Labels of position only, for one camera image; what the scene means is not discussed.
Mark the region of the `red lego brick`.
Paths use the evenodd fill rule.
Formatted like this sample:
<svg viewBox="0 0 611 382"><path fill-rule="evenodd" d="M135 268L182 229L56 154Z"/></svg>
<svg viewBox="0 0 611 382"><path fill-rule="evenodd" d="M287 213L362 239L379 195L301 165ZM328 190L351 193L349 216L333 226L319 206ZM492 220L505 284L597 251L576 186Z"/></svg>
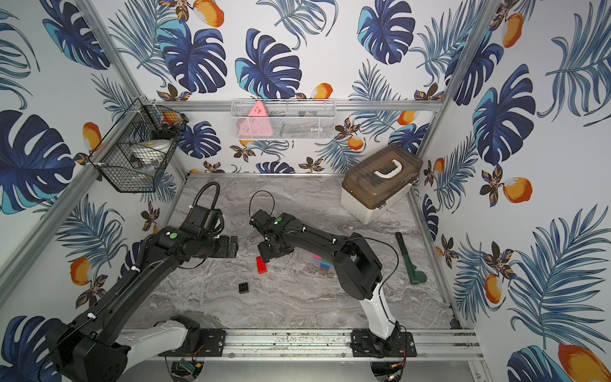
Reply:
<svg viewBox="0 0 611 382"><path fill-rule="evenodd" d="M258 256L256 258L256 266L257 266L257 271L259 274L267 273L267 264L265 263L265 261L263 260L261 256Z"/></svg>

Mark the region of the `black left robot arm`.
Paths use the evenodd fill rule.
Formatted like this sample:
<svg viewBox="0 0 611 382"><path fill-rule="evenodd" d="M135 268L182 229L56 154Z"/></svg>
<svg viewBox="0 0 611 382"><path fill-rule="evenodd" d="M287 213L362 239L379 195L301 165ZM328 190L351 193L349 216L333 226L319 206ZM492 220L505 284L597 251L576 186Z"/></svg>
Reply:
<svg viewBox="0 0 611 382"><path fill-rule="evenodd" d="M116 381L136 348L119 344L127 321L159 283L191 259L234 258L236 237L223 235L220 209L196 205L180 227L161 229L141 243L138 258L102 298L70 323L46 334L54 369L71 381Z"/></svg>

